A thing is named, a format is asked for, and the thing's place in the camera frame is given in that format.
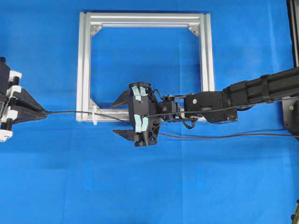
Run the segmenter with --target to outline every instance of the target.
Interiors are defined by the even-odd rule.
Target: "aluminum frame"
[[[199,38],[201,91],[214,91],[210,14],[80,13],[77,111],[97,112],[123,120],[128,119],[127,109],[100,109],[90,98],[91,39],[103,27],[188,28]],[[90,114],[77,113],[76,120],[93,121],[93,117]],[[97,116],[97,120],[115,121],[101,116]]]

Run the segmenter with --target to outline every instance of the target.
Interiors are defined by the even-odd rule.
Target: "blue background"
[[[293,67],[285,0],[0,2],[0,54],[48,110],[76,108],[81,11],[209,12],[215,87]],[[93,38],[92,98],[113,102],[128,83],[163,94],[199,90],[198,43],[186,29],[104,28]],[[171,134],[225,135],[283,128],[281,104],[259,105],[227,125]],[[299,143],[250,137],[174,140],[134,147],[74,115],[14,126],[0,146],[0,223],[290,223],[299,198]]]

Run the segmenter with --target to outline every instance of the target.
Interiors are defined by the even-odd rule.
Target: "black wire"
[[[155,94],[155,92],[157,92],[159,98],[160,98],[161,100],[163,100],[163,98],[161,97],[160,91],[159,91],[158,89],[154,89],[154,90],[152,90],[152,92],[153,92],[153,94]]]
[[[86,112],[86,111],[47,111],[45,114],[48,115],[48,114],[64,114],[64,113],[87,113],[87,114],[92,114],[92,112]],[[98,115],[98,116],[118,120],[118,121],[121,121],[123,123],[126,123],[127,125],[130,125],[130,123],[125,121],[125,120],[121,120],[121,119],[118,119],[118,118],[115,118],[115,117],[112,117],[112,116],[109,116],[109,115],[105,115],[105,114],[102,114],[102,113],[94,113],[94,114]]]
[[[191,121],[191,125],[192,126],[189,126],[185,121],[184,121],[184,119],[182,118],[182,116],[178,113],[178,117],[181,119],[181,122],[183,123],[183,125],[186,127],[186,128],[188,128],[188,129],[192,129],[192,128],[194,128],[195,127],[195,120],[192,120]]]
[[[273,100],[273,102],[279,102],[279,101],[284,101],[284,100],[299,100],[299,98],[277,99],[277,100]],[[144,117],[149,118],[149,117],[172,115],[172,114],[178,114],[178,113],[210,113],[210,112],[217,112],[217,111],[225,111],[225,110],[238,108],[238,107],[248,107],[248,106],[252,107],[252,106],[259,105],[259,104],[264,104],[264,103],[265,102],[256,103],[256,104],[249,104],[249,105],[230,106],[230,107],[226,107],[226,108],[205,110],[205,111],[179,111],[179,112],[172,112],[172,113],[151,114],[151,115],[144,115]]]
[[[223,136],[202,136],[202,137],[176,136],[176,135],[164,134],[164,133],[159,133],[159,134],[169,138],[187,139],[187,140],[229,139],[229,138],[246,137],[246,136],[271,136],[271,137],[296,137],[296,138],[299,137],[299,135],[292,135],[292,134],[270,134],[270,133],[232,134],[232,135],[223,135]]]
[[[85,112],[85,111],[47,111],[44,114],[51,115],[51,114],[66,114],[66,113],[87,113],[92,114],[92,112]],[[102,113],[95,113],[95,115],[111,118],[114,120],[121,121],[127,125],[131,125],[129,122],[125,120],[121,120],[109,115],[105,115]],[[201,137],[189,137],[189,136],[176,136],[171,134],[165,134],[165,133],[159,133],[159,135],[166,136],[169,138],[175,138],[175,139],[186,139],[186,140],[214,140],[214,139],[228,139],[228,138],[237,138],[237,137],[248,137],[248,136],[270,136],[270,137],[299,137],[299,135],[292,135],[292,134],[271,134],[271,133],[247,133],[247,134],[232,134],[232,135],[223,135],[223,136],[201,136]]]

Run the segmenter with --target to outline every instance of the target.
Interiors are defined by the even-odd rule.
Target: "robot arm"
[[[111,105],[128,104],[129,121],[133,130],[114,130],[135,146],[157,143],[161,120],[179,121],[191,129],[200,117],[210,123],[228,123],[238,120],[238,111],[250,109],[255,104],[272,103],[283,97],[299,94],[299,68],[243,81],[222,91],[206,91],[181,96],[163,96],[158,102],[149,83],[134,83]],[[184,99],[184,107],[175,102]]]

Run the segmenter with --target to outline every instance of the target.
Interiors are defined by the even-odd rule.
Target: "cable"
[[[299,98],[277,99],[277,100],[273,100],[273,102],[280,102],[280,101],[285,101],[285,100],[299,100]],[[264,103],[265,102],[256,103],[256,104],[248,104],[248,105],[230,106],[230,107],[226,107],[226,108],[206,110],[206,111],[179,111],[179,112],[172,112],[172,113],[160,113],[160,114],[145,115],[145,117],[149,118],[149,117],[172,115],[172,114],[178,114],[178,113],[210,113],[210,112],[217,112],[217,111],[225,111],[225,110],[238,108],[238,107],[255,106],[255,105],[264,104]]]
[[[187,137],[187,136],[176,136],[171,134],[159,133],[160,135],[175,138],[175,139],[187,139],[187,140],[212,140],[212,139],[229,139],[237,137],[246,137],[246,136],[271,136],[271,137],[296,137],[299,138],[299,135],[292,134],[270,134],[270,133],[252,133],[252,134],[232,134],[232,135],[223,135],[223,136],[203,136],[203,137]]]
[[[48,115],[48,114],[64,114],[64,113],[87,113],[87,114],[92,114],[92,112],[85,112],[85,111],[54,111],[54,112],[53,111],[47,111],[45,114]],[[123,122],[127,125],[130,125],[130,123],[125,121],[125,120],[121,120],[121,119],[118,119],[118,118],[115,118],[115,117],[112,117],[112,116],[109,116],[109,115],[105,115],[105,114],[102,114],[102,113],[94,113],[94,114],[98,115],[98,116],[118,120],[118,121],[121,121],[121,122]]]
[[[85,111],[47,111],[46,115],[51,114],[66,114],[66,113],[87,113],[92,114],[92,112],[85,112]],[[102,117],[108,117],[114,120],[121,121],[127,125],[130,125],[129,122],[125,120],[121,120],[109,115],[101,114],[101,113],[95,113],[95,115],[99,115]],[[165,134],[165,133],[159,133],[159,135],[166,136],[169,138],[175,138],[175,139],[186,139],[186,140],[213,140],[213,139],[228,139],[228,138],[237,138],[237,137],[246,137],[246,136],[271,136],[271,137],[299,137],[299,135],[292,135],[292,134],[271,134],[271,133],[248,133],[248,134],[232,134],[232,135],[224,135],[224,136],[204,136],[204,137],[188,137],[188,136],[176,136],[171,134]]]
[[[159,98],[160,98],[161,100],[163,100],[163,98],[161,97],[160,91],[159,91],[158,89],[154,89],[154,90],[152,90],[152,91],[150,92],[150,94],[151,94],[151,93],[155,94],[155,92],[157,92]]]

